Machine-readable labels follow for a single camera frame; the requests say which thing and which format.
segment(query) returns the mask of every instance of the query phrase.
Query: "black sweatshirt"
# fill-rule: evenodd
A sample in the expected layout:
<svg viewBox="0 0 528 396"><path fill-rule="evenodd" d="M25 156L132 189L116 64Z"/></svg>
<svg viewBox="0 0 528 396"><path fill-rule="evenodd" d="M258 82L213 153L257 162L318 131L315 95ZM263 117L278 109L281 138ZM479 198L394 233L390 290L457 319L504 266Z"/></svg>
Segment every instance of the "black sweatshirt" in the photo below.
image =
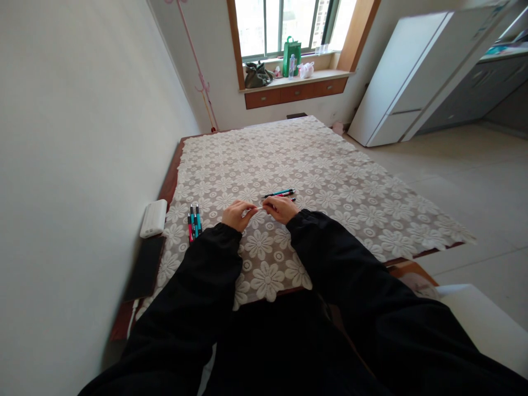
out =
<svg viewBox="0 0 528 396"><path fill-rule="evenodd" d="M120 362L80 394L194 396L217 343L205 395L528 395L528 381L480 354L449 308L416 297L339 223L303 210L287 228L313 291L233 312L241 234L218 224L188 248ZM320 296L339 307L357 353Z"/></svg>

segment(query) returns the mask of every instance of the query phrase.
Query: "white refrigerator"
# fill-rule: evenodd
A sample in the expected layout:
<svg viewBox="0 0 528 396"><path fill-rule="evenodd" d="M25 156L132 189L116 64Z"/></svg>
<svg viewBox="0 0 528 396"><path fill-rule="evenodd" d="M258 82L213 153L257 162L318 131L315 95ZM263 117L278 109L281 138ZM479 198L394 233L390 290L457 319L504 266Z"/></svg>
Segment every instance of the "white refrigerator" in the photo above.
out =
<svg viewBox="0 0 528 396"><path fill-rule="evenodd" d="M408 140L494 43L504 4L400 19L348 134L366 147Z"/></svg>

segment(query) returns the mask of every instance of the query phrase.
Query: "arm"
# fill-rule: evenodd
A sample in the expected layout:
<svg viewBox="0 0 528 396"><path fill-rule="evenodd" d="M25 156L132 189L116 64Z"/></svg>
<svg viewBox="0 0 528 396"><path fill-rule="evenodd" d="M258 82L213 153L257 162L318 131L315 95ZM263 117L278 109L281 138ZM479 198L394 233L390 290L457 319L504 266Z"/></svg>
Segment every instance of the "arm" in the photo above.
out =
<svg viewBox="0 0 528 396"><path fill-rule="evenodd" d="M479 353L448 307L416 297L338 222L303 210L287 228L314 286L339 306L347 334L390 390L528 389L523 378Z"/></svg>
<svg viewBox="0 0 528 396"><path fill-rule="evenodd" d="M256 213L242 218L245 209L238 206L235 213L226 209L223 223L206 229L189 246L172 279L136 323L120 362L81 395L197 393L212 346L232 315L235 281L242 269L240 229Z"/></svg>

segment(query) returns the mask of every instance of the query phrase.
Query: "lace tablecloth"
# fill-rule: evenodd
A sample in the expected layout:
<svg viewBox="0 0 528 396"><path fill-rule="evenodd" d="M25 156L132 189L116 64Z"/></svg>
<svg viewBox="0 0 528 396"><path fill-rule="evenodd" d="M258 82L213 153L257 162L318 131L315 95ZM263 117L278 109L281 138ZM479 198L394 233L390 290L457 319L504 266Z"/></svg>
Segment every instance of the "lace tablecloth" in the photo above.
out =
<svg viewBox="0 0 528 396"><path fill-rule="evenodd" d="M167 237L156 292L178 269L188 247L187 213L198 203L202 225L213 227L235 199L261 205L262 196L295 188L300 208L321 211L341 223L381 262L412 259L475 238L433 202L370 160L315 117L250 126L185 141L178 185L167 213ZM253 216L239 254L243 270L233 309L303 286L310 277L290 244L286 227L265 211Z"/></svg>

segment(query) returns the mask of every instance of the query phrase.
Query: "person's right hand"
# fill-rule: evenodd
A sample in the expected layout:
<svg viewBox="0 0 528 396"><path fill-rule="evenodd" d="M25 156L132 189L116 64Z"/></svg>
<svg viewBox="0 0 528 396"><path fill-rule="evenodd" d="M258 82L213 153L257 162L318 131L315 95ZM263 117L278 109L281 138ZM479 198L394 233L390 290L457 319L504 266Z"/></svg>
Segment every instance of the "person's right hand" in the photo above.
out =
<svg viewBox="0 0 528 396"><path fill-rule="evenodd" d="M300 212L299 208L287 197L269 196L262 203L262 208L268 215L284 225Z"/></svg>

